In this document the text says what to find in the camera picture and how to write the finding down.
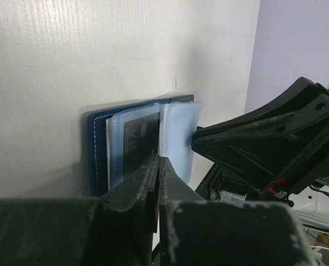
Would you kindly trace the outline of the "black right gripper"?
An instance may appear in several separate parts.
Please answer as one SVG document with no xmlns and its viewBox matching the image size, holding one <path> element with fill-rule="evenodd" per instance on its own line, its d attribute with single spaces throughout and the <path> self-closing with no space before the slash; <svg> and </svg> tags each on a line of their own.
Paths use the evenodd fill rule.
<svg viewBox="0 0 329 266">
<path fill-rule="evenodd" d="M 329 156 L 329 90 L 305 77 L 250 116 L 198 129 L 191 148 L 257 192 L 296 192 Z"/>
</svg>

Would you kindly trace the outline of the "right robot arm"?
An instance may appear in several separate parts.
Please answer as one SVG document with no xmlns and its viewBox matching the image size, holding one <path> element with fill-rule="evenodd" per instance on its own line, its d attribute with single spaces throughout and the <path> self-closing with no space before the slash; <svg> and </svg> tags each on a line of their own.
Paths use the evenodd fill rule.
<svg viewBox="0 0 329 266">
<path fill-rule="evenodd" d="M 193 135 L 214 166 L 200 184 L 204 203 L 183 205 L 188 222 L 171 265 L 315 265 L 305 228 L 329 217 L 296 210 L 290 196 L 329 187 L 329 89 L 304 77 L 266 105 Z"/>
</svg>

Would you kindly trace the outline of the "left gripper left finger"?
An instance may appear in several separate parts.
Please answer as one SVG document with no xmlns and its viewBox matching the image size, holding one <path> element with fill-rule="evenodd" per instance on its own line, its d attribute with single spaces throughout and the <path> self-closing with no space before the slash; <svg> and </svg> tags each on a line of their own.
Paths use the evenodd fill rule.
<svg viewBox="0 0 329 266">
<path fill-rule="evenodd" d="M 150 265 L 159 157 L 101 197 L 0 199 L 0 265 Z"/>
</svg>

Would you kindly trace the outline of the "blue card holder wallet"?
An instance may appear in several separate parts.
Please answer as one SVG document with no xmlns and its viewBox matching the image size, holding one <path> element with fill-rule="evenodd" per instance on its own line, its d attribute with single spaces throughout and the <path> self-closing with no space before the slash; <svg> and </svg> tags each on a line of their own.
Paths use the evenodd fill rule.
<svg viewBox="0 0 329 266">
<path fill-rule="evenodd" d="M 92 196 L 120 184 L 151 155 L 169 158 L 176 174 L 191 179 L 201 102 L 193 95 L 153 99 L 97 110 L 87 116 Z"/>
</svg>

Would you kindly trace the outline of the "black VIP credit card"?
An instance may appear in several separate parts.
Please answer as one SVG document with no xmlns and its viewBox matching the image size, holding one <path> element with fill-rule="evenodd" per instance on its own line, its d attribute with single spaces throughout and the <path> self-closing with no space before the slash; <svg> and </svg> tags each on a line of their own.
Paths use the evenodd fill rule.
<svg viewBox="0 0 329 266">
<path fill-rule="evenodd" d="M 152 154 L 158 153 L 159 112 L 140 115 L 124 124 L 123 178 L 135 170 Z"/>
</svg>

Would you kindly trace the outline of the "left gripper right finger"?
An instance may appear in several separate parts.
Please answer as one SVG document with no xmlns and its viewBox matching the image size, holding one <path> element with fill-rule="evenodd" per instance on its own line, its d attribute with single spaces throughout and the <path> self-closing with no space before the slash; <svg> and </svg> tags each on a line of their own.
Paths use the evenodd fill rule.
<svg viewBox="0 0 329 266">
<path fill-rule="evenodd" d="M 315 265 L 303 228 L 279 202 L 211 202 L 159 162 L 161 265 Z"/>
</svg>

